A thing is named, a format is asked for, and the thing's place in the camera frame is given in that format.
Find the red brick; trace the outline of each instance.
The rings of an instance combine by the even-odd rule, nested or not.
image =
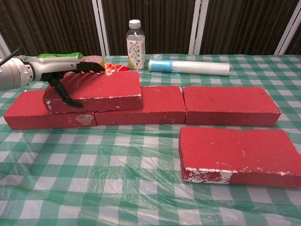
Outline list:
[[[121,111],[142,107],[138,72],[65,75],[61,82],[69,96],[84,107],[68,106],[48,86],[43,101],[50,113]]]
[[[301,186],[301,155],[283,130],[183,127],[183,181]]]
[[[4,113],[12,129],[56,129],[96,126],[94,113],[49,114],[43,104],[43,90],[27,91]]]
[[[260,87],[184,87],[185,124],[274,126],[281,112]]]
[[[178,86],[141,87],[143,109],[95,113],[98,125],[182,124],[185,104]]]

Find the blue tape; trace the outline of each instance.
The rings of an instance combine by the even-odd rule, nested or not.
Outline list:
[[[173,72],[172,60],[151,60],[151,71],[153,72]]]

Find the table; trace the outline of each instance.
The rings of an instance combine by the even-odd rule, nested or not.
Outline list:
[[[146,67],[141,84],[264,87],[282,111],[274,128],[301,153],[301,56],[150,58],[230,62],[228,77]],[[127,57],[105,61],[126,65]],[[3,118],[10,104],[25,89],[45,87],[0,93],[0,225],[301,225],[301,189],[184,184],[178,136],[185,125],[11,130]]]

